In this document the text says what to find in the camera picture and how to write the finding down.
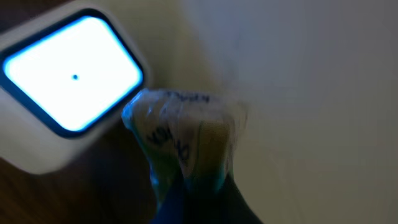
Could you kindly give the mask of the small green wipes pack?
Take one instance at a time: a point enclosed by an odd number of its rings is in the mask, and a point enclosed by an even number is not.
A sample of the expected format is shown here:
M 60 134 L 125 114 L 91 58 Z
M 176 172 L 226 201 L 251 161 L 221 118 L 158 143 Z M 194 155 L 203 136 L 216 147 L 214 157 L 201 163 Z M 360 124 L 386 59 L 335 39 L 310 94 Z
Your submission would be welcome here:
M 216 194 L 233 173 L 245 106 L 231 98 L 177 90 L 141 90 L 123 109 L 150 166 L 157 206 L 163 206 L 178 176 L 193 195 Z

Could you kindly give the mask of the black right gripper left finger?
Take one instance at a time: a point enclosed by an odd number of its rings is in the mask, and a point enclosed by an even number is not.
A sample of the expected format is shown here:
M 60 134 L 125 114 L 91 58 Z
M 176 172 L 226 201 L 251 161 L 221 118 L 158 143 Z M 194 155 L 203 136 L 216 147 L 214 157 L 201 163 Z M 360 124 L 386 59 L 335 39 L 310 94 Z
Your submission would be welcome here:
M 184 178 L 176 176 L 169 188 L 165 201 L 150 221 L 150 224 L 186 224 L 187 209 L 185 208 L 186 190 Z

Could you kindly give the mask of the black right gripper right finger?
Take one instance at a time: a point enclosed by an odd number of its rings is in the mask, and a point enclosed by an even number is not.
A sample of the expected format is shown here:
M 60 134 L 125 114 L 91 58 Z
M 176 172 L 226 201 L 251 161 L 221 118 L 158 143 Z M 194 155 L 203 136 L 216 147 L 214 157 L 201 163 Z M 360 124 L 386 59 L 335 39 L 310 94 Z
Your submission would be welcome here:
M 249 208 L 234 179 L 228 174 L 218 192 L 220 223 L 222 224 L 263 224 Z

